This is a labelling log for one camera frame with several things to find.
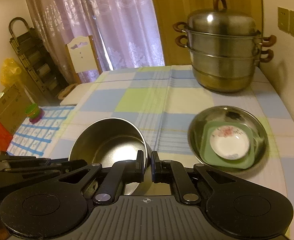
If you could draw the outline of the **small stainless steel bowl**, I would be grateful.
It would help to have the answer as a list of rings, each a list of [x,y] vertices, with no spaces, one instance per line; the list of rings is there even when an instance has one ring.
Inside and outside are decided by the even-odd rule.
[[[144,152],[144,181],[125,187],[126,195],[146,194],[151,186],[151,148],[141,131],[122,118],[104,118],[88,126],[74,142],[69,160],[83,159],[88,164],[100,163],[103,168],[117,161],[136,160],[137,152]]]

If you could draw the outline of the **small floral white saucer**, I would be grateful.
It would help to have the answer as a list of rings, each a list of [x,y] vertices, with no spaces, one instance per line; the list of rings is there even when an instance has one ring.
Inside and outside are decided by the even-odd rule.
[[[250,149],[250,139],[240,128],[232,125],[220,126],[209,136],[209,144],[215,154],[226,160],[243,158]]]

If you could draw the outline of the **blue grid patterned cloth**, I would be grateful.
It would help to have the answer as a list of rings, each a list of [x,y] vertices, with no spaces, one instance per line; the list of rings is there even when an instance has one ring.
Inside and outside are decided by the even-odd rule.
[[[35,124],[26,118],[13,135],[7,153],[14,156],[42,157],[46,148],[71,114],[74,106],[44,106]]]

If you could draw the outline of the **cardboard box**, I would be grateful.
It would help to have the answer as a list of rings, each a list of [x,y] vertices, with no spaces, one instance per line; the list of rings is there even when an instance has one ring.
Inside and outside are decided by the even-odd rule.
[[[27,115],[25,110],[32,104],[27,94],[13,84],[0,93],[0,123],[14,135]]]

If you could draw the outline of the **green and purple cups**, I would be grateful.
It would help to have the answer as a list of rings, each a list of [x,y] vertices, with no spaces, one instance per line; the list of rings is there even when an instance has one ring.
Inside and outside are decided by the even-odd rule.
[[[35,124],[44,116],[44,110],[36,103],[32,103],[25,109],[25,114],[29,118],[29,122]]]

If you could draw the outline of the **checkered pastel tablecloth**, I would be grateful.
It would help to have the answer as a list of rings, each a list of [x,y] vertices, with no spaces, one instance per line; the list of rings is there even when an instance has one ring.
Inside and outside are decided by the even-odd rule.
[[[197,159],[188,144],[189,125],[198,113],[214,106],[241,108],[262,123],[269,140],[267,163],[257,173],[238,177],[282,193],[294,208],[294,121],[260,70],[249,88],[227,95],[201,87],[190,65],[105,72],[80,98],[42,157],[68,157],[87,126],[118,117],[132,122],[161,159],[192,167]],[[289,237],[294,239],[294,218]]]

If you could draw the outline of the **green square plastic plate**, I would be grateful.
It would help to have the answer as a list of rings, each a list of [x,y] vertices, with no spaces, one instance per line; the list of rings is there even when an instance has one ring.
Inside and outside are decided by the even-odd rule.
[[[216,155],[214,150],[212,150],[209,144],[209,136],[211,135],[214,129],[224,125],[236,126],[242,129],[248,135],[250,139],[250,149],[243,158],[238,160],[226,160]],[[199,146],[199,154],[201,159],[208,165],[246,170],[247,168],[251,167],[255,161],[253,132],[248,126],[235,123],[235,122],[226,122],[226,121],[207,122],[203,129],[203,135],[202,135],[200,146]]]

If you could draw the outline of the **large stainless steel basin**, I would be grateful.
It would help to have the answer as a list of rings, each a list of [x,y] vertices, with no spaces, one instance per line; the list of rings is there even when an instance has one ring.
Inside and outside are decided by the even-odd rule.
[[[210,107],[197,114],[191,121],[188,129],[188,143],[191,151],[194,153],[199,162],[207,164],[200,157],[199,146],[203,135],[204,126],[207,122],[210,121],[235,122],[248,126],[252,130],[254,135],[255,161],[254,164],[246,170],[236,168],[224,168],[212,165],[209,166],[234,174],[257,173],[259,170],[265,167],[269,155],[268,135],[265,128],[254,115],[241,108],[233,106]]]

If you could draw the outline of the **yellow plastic bag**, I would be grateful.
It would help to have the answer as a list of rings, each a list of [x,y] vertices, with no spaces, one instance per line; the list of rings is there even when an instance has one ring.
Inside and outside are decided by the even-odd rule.
[[[13,58],[4,60],[0,71],[0,82],[4,87],[10,87],[20,81],[22,70]]]

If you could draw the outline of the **dark folding rack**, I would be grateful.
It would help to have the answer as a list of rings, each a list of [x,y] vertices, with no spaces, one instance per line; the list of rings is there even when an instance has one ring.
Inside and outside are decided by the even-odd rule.
[[[27,32],[20,36],[16,36],[13,31],[13,25],[17,21],[23,22],[27,29]],[[58,95],[68,83],[35,29],[30,28],[22,17],[15,17],[10,21],[8,30],[12,36],[10,45],[40,92],[48,102],[59,102]]]

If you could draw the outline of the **white wooden chair back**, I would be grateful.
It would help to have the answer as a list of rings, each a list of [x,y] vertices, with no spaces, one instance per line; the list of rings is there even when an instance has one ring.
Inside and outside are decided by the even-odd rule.
[[[92,35],[73,38],[65,45],[65,51],[76,83],[93,82],[103,72]]]

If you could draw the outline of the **stacked stainless steel steamer pot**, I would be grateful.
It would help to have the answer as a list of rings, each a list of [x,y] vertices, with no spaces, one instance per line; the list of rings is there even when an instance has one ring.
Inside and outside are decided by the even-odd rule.
[[[212,9],[200,9],[177,22],[181,33],[175,43],[190,53],[197,82],[214,92],[235,93],[246,89],[260,63],[274,58],[271,47],[277,37],[262,36],[255,20],[227,7],[226,0],[213,0]]]

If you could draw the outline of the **purple lace curtain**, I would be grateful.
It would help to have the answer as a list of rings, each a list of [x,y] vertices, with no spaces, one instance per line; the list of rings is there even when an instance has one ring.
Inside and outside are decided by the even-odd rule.
[[[91,36],[102,70],[164,64],[152,0],[26,0],[34,27],[69,83],[92,82],[96,70],[73,75],[65,46]]]

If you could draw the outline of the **beige wall outlet plate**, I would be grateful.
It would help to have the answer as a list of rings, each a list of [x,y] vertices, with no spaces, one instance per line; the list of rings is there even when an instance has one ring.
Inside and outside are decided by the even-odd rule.
[[[289,32],[289,10],[278,7],[278,28],[286,33]]]

